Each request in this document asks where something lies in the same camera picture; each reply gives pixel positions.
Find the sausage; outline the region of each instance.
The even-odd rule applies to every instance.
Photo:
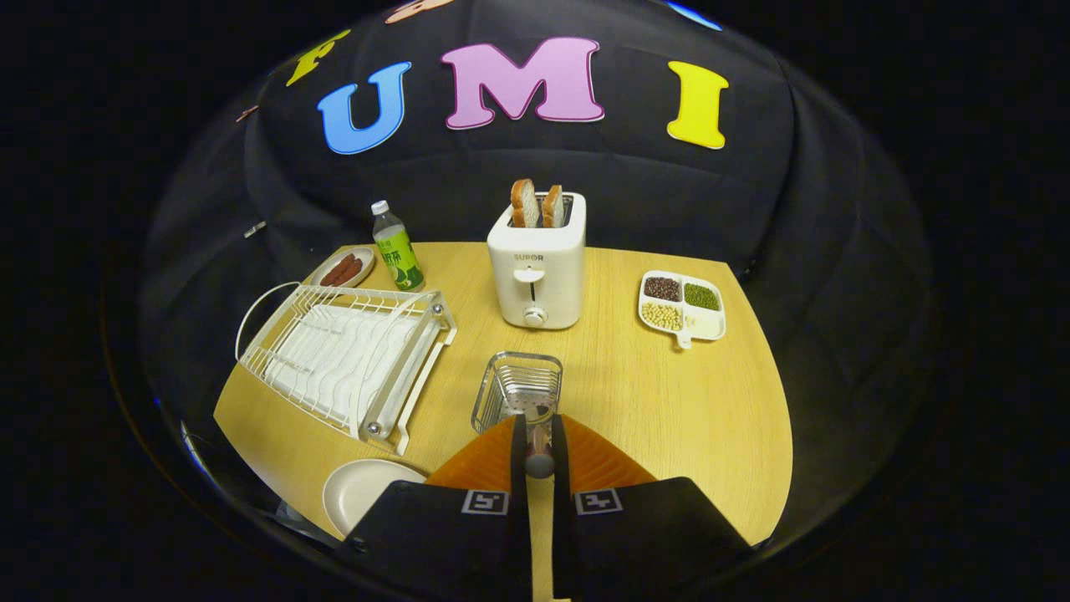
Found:
[[[338,281],[338,276],[349,268],[355,259],[356,258],[353,257],[352,252],[342,257],[342,260],[339,261],[338,264],[335,265],[330,272],[327,272],[327,275],[323,276],[323,279],[320,280],[320,285],[334,285],[334,283]]]
[[[364,266],[364,261],[360,259],[353,261],[352,263],[349,264],[348,267],[346,267],[346,271],[338,276],[338,279],[334,281],[333,285],[341,285],[342,282],[349,281],[350,278],[361,273],[361,267],[363,266]]]

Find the toaster lever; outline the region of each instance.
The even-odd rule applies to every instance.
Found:
[[[530,283],[533,281],[538,281],[542,279],[546,275],[545,269],[533,269],[531,267],[524,269],[513,269],[513,277],[517,278],[519,281],[524,283]]]

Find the bread slice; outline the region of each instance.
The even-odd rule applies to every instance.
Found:
[[[509,202],[513,203],[513,225],[515,227],[538,227],[538,200],[535,199],[535,184],[530,177],[523,177],[513,183]]]
[[[542,227],[560,228],[564,225],[565,199],[561,196],[561,184],[554,184],[542,199]]]

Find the letter i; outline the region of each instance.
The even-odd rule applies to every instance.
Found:
[[[679,76],[679,114],[669,122],[669,135],[707,149],[723,148],[724,135],[717,125],[728,79],[681,61],[669,61],[669,68]]]

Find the foam letter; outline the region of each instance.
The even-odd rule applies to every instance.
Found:
[[[523,67],[491,44],[446,52],[442,62],[454,65],[457,93],[457,110],[446,119],[446,126],[468,129],[494,120],[494,111],[483,104],[484,88],[509,119],[520,119],[544,83],[546,102],[535,114],[548,121],[598,121],[606,110],[595,103],[591,83],[591,55],[597,49],[594,40],[551,37],[535,49]]]
[[[693,20],[694,22],[697,22],[697,24],[699,24],[701,26],[708,27],[709,29],[713,29],[714,31],[721,31],[721,26],[719,26],[716,22],[707,19],[706,17],[700,15],[699,13],[692,11],[691,9],[687,9],[687,7],[681,6],[679,4],[677,4],[675,2],[666,2],[666,4],[668,4],[669,7],[672,9],[673,11],[676,11],[681,15],[683,15],[683,16],[691,19],[691,20]]]
[[[378,146],[394,135],[404,119],[404,92],[401,76],[412,63],[392,64],[371,74],[368,83],[379,89],[379,119],[363,129],[353,127],[349,98],[356,92],[356,83],[349,83],[331,92],[316,108],[323,113],[323,134],[327,145],[338,154],[356,154]]]
[[[346,31],[339,33],[338,35],[335,35],[331,40],[327,40],[323,44],[320,44],[316,48],[312,48],[311,50],[305,52],[303,57],[297,59],[297,68],[293,70],[293,75],[290,76],[290,80],[286,82],[286,87],[289,88],[290,83],[293,83],[294,81],[308,75],[309,72],[316,68],[316,65],[320,64],[316,62],[316,60],[322,59],[323,57],[327,56],[327,52],[330,52],[331,49],[334,48],[335,41],[346,37],[346,35],[348,35],[349,32],[350,30],[347,29]]]
[[[728,79],[691,63],[669,61],[669,68],[679,76],[679,114],[669,122],[669,135],[707,149],[724,146],[717,121]]]
[[[401,19],[407,19],[416,13],[423,13],[424,11],[430,11],[431,9],[438,9],[443,4],[448,4],[454,0],[419,0],[418,2],[409,2],[404,6],[394,11],[394,14],[386,17],[386,25],[392,22],[398,22]]]

